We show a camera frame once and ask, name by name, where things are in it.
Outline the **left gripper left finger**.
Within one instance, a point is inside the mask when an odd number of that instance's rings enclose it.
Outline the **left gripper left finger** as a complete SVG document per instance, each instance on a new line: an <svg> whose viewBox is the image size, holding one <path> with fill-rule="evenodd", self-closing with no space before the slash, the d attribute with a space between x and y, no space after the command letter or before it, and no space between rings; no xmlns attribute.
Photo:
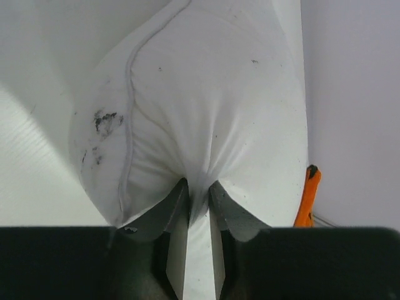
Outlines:
<svg viewBox="0 0 400 300"><path fill-rule="evenodd" d="M129 224L1 228L2 299L182 299L189 191Z"/></svg>

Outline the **white pillow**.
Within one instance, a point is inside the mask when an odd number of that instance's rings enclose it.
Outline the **white pillow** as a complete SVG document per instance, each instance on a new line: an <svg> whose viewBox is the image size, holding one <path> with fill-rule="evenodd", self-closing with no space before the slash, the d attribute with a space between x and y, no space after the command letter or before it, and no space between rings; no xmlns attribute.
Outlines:
<svg viewBox="0 0 400 300"><path fill-rule="evenodd" d="M299 1L171 1L84 83L69 152L121 228L188 181L183 299L214 299L208 189L291 227L308 166Z"/></svg>

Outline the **orange patterned pillowcase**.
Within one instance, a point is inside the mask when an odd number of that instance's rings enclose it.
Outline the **orange patterned pillowcase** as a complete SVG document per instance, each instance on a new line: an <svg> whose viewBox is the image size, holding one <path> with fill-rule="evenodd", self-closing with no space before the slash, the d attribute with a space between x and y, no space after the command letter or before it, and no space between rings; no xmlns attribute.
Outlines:
<svg viewBox="0 0 400 300"><path fill-rule="evenodd" d="M313 206L321 176L321 172L317 166L311 164L307 168L302 199L294 222L295 228L314 227Z"/></svg>

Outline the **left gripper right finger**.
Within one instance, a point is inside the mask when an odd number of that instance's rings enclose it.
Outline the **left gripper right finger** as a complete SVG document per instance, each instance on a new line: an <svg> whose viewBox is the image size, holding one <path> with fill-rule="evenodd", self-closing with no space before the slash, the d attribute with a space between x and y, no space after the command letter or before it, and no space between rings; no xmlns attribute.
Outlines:
<svg viewBox="0 0 400 300"><path fill-rule="evenodd" d="M385 227L270 227L209 188L218 299L398 299L399 233Z"/></svg>

